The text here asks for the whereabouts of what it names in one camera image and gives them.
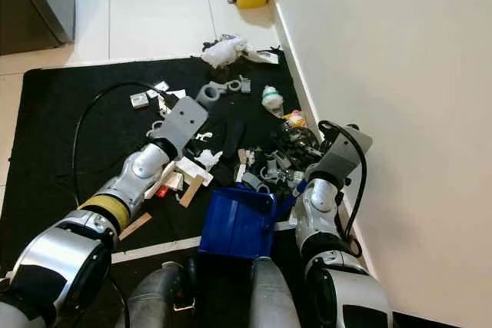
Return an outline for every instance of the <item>black cable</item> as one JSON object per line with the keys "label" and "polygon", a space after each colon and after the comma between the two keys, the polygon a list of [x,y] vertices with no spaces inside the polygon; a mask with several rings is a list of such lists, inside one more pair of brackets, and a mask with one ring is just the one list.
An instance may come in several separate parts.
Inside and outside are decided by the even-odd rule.
{"label": "black cable", "polygon": [[128,308],[128,303],[125,299],[125,295],[123,294],[123,291],[121,291],[121,288],[119,285],[117,285],[115,279],[112,277],[112,275],[108,275],[108,280],[111,282],[111,285],[115,289],[116,293],[118,294],[118,297],[120,298],[121,305],[123,305],[123,315],[125,316],[125,328],[130,328],[130,310]]}
{"label": "black cable", "polygon": [[344,128],[340,127],[338,124],[335,124],[330,121],[320,121],[317,126],[320,128],[320,130],[323,131],[323,128],[326,128],[325,126],[330,126],[333,127],[335,130],[340,132],[342,135],[344,135],[347,140],[350,141],[352,145],[354,145],[354,148],[359,155],[359,158],[361,159],[361,182],[359,183],[359,190],[357,192],[357,197],[355,199],[354,203],[354,209],[352,209],[352,214],[348,218],[347,226],[345,227],[345,231],[343,234],[343,238],[346,241],[352,242],[355,240],[355,238],[351,238],[350,232],[352,225],[354,224],[355,217],[357,216],[357,212],[359,211],[359,207],[361,206],[361,200],[362,200],[362,195],[364,194],[364,188],[366,186],[366,180],[367,180],[367,162],[366,162],[366,157],[364,155],[364,152],[361,149],[361,146],[359,143],[354,139],[354,137],[347,132]]}
{"label": "black cable", "polygon": [[158,90],[154,86],[152,86],[150,84],[145,84],[143,82],[123,82],[121,84],[113,84],[112,86],[101,91],[87,105],[87,107],[85,108],[84,112],[82,113],[82,115],[78,119],[78,122],[75,126],[74,142],[73,142],[73,145],[71,147],[71,172],[72,172],[73,181],[74,181],[74,192],[75,192],[75,199],[77,201],[77,205],[80,205],[80,192],[78,189],[78,181],[77,181],[77,146],[78,146],[78,135],[80,132],[80,127],[81,127],[82,123],[84,122],[84,119],[87,116],[87,114],[89,113],[89,111],[91,111],[91,109],[99,101],[99,99],[101,99],[107,93],[115,90],[116,88],[120,88],[123,86],[140,86],[140,87],[144,87],[148,90],[153,90],[153,91],[157,92],[159,95],[161,95],[163,93],[163,91]]}

